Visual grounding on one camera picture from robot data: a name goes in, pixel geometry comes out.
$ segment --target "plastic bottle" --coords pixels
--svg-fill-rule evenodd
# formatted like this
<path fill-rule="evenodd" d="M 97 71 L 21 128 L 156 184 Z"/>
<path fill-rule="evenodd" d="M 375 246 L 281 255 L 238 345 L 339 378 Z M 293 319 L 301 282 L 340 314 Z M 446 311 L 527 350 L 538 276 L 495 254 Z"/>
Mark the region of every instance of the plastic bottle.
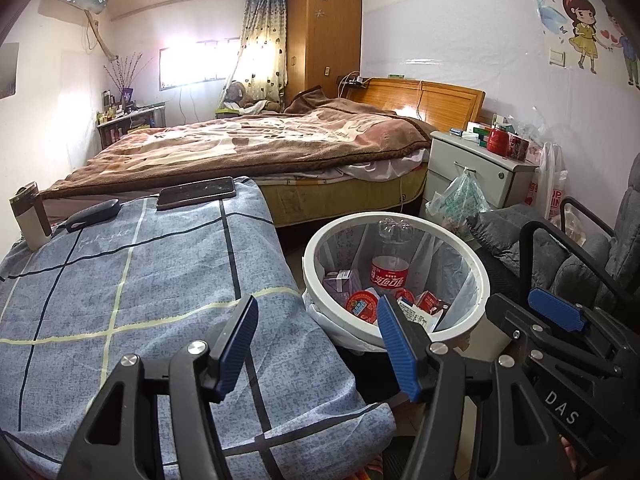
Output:
<path fill-rule="evenodd" d="M 371 261 L 371 284 L 380 295 L 393 295 L 404 287 L 411 254 L 408 241 L 414 237 L 414 228 L 404 220 L 385 218 L 378 222 L 380 244 Z"/>

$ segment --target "yellow dress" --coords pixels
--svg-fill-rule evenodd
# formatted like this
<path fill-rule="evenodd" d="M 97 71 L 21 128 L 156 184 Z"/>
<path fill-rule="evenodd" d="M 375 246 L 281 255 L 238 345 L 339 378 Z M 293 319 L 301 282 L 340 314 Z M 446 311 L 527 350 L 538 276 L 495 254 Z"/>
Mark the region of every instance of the yellow dress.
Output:
<path fill-rule="evenodd" d="M 581 54 L 589 56 L 591 59 L 596 59 L 598 57 L 598 49 L 596 48 L 596 40 L 593 39 L 596 34 L 595 29 L 590 25 L 578 23 L 575 26 L 575 32 L 576 34 L 581 34 L 581 36 L 571 38 L 569 43 Z"/>

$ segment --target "travel mug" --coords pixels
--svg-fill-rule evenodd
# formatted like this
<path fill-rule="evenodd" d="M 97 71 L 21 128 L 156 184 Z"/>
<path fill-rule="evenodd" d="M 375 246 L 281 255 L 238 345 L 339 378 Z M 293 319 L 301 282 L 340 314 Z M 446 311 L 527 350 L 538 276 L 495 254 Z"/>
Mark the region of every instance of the travel mug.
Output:
<path fill-rule="evenodd" d="M 37 251 L 51 240 L 51 225 L 44 211 L 38 184 L 31 182 L 21 187 L 15 196 L 9 199 L 9 203 L 31 251 Z"/>

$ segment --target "wooden wardrobe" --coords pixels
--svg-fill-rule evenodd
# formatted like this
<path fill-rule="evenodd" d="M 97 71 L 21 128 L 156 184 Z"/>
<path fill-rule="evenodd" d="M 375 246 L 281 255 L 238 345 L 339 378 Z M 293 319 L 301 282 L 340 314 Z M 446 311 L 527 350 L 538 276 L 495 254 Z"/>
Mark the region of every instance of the wooden wardrobe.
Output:
<path fill-rule="evenodd" d="M 360 70 L 361 36 L 362 0 L 287 0 L 286 104 L 316 85 L 337 97 L 337 78 Z"/>

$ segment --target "purple box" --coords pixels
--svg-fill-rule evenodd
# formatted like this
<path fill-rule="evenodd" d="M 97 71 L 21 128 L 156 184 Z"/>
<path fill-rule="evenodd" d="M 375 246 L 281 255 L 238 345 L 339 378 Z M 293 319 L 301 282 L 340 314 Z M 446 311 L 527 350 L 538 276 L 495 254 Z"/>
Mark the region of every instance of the purple box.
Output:
<path fill-rule="evenodd" d="M 356 269 L 328 272 L 322 279 L 322 286 L 329 293 L 329 296 L 342 307 L 347 304 L 351 294 L 362 290 Z"/>

